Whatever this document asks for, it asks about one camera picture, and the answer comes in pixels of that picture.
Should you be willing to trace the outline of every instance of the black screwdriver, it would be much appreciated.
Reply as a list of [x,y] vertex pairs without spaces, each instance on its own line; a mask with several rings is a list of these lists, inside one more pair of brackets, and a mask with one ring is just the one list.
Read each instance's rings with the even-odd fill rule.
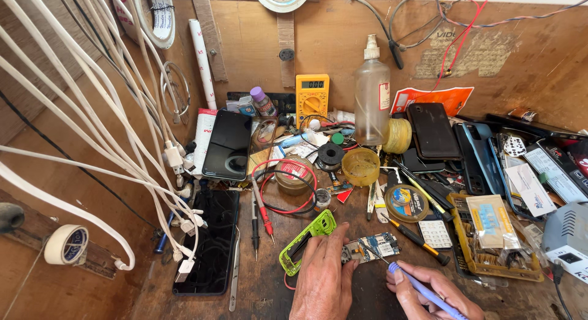
[[251,241],[254,243],[255,261],[257,261],[257,249],[259,249],[259,229],[257,223],[257,201],[255,195],[251,195],[251,226],[254,229],[254,234],[251,236]]
[[437,259],[437,261],[439,262],[439,264],[441,264],[441,266],[445,266],[445,265],[449,264],[449,261],[451,260],[451,258],[449,258],[448,256],[445,256],[444,254],[440,254],[437,250],[433,249],[422,238],[420,238],[419,235],[415,234],[408,227],[401,225],[401,224],[397,223],[396,221],[388,218],[388,216],[385,215],[384,213],[382,213],[382,216],[384,218],[388,219],[388,221],[392,225],[396,226],[396,228],[398,228],[398,230],[402,234],[404,234],[406,237],[408,237],[409,240],[414,242],[419,247],[422,247],[423,249],[427,250],[432,256],[435,257],[435,259]]

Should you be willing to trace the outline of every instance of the wooden workbench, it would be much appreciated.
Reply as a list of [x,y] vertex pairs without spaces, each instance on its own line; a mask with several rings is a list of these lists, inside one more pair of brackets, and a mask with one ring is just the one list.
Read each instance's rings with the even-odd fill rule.
[[[331,183],[326,173],[319,172],[318,178],[319,187],[325,187]],[[385,182],[384,175],[380,175],[380,181]],[[350,239],[391,232],[397,237],[402,251],[400,255],[390,259],[401,259],[412,264],[439,269],[466,296],[480,305],[486,313],[487,320],[558,319],[558,316],[561,316],[559,313],[563,310],[553,282],[548,278],[541,283],[509,279],[508,288],[496,287],[493,291],[472,280],[460,277],[456,272],[451,251],[445,254],[452,257],[452,262],[441,267],[433,257],[416,247],[393,226],[378,222],[375,213],[372,220],[368,222],[366,220],[368,189],[367,187],[355,188],[345,204],[341,204],[336,199],[331,202],[330,209],[334,211],[336,221],[351,223],[347,233]],[[296,208],[295,204],[305,202],[307,197],[279,195],[276,185],[269,186],[265,195],[268,202],[284,209]],[[153,271],[150,278],[145,280],[142,293],[134,306],[132,318],[287,319],[294,291],[284,286],[284,271],[278,261],[278,255],[312,221],[314,216],[308,213],[300,218],[273,212],[269,213],[269,216],[273,222],[276,245],[272,245],[271,238],[265,234],[260,218],[259,260],[255,262],[251,243],[251,192],[241,193],[238,227],[242,236],[236,311],[229,312],[230,291],[223,296],[214,297],[173,295],[171,289],[177,264],[169,262],[163,265],[160,261],[161,256],[154,256]],[[417,231],[415,224],[405,225]],[[353,304],[348,319],[406,319],[395,294],[386,288],[385,271],[386,264],[382,261],[373,261],[357,267],[353,274]],[[294,286],[296,277],[289,277],[288,284]],[[566,272],[560,287],[572,316],[575,319],[588,319],[588,305],[585,303],[588,285]],[[559,308],[560,311],[554,311],[554,308]]]

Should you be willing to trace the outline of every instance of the white tape roll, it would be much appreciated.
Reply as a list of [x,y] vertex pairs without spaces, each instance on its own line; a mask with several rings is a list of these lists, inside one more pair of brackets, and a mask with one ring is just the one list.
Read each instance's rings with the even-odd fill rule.
[[63,225],[49,237],[45,245],[48,264],[69,265],[77,261],[88,246],[88,229],[80,225]]
[[[176,34],[176,19],[173,13],[172,0],[151,0],[153,3],[152,8],[161,9],[153,11],[153,25],[147,24],[147,16],[145,16],[144,9],[141,6],[141,0],[132,1],[135,3],[135,8],[139,14],[139,24],[151,42],[162,49],[171,47]],[[135,24],[131,21],[132,16],[125,12],[129,11],[128,5],[131,0],[121,0],[121,2],[125,5],[125,8],[122,8],[118,2],[113,0],[116,14],[126,33],[137,42],[137,30]]]

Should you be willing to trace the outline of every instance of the yellow plastic container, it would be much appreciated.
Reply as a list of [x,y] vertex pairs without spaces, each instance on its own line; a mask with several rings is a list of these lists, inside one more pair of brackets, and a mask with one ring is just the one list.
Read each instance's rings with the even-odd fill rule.
[[370,149],[353,149],[343,156],[341,169],[352,185],[369,186],[380,176],[380,158]]

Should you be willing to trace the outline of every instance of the hand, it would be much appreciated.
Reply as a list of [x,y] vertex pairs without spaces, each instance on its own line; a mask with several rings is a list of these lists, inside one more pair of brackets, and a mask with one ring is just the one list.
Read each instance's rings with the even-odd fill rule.
[[349,243],[349,222],[331,235],[308,240],[302,255],[290,319],[345,319],[351,307],[351,278],[359,261],[341,266],[341,249]]
[[[424,284],[429,283],[433,288],[432,290],[441,296],[441,299],[445,299],[446,303],[456,308],[467,319],[484,319],[484,312],[481,308],[467,299],[459,291],[458,287],[447,279],[445,275],[441,274],[441,272],[432,268],[413,266],[403,261],[397,261],[396,263],[415,279]],[[437,304],[426,299],[416,291],[408,280],[408,277],[400,269],[397,269],[394,273],[386,271],[386,279],[388,281],[386,286],[390,291],[396,293],[396,297],[409,320],[453,319],[447,312],[439,308]],[[422,307],[423,305],[429,307],[429,312]]]

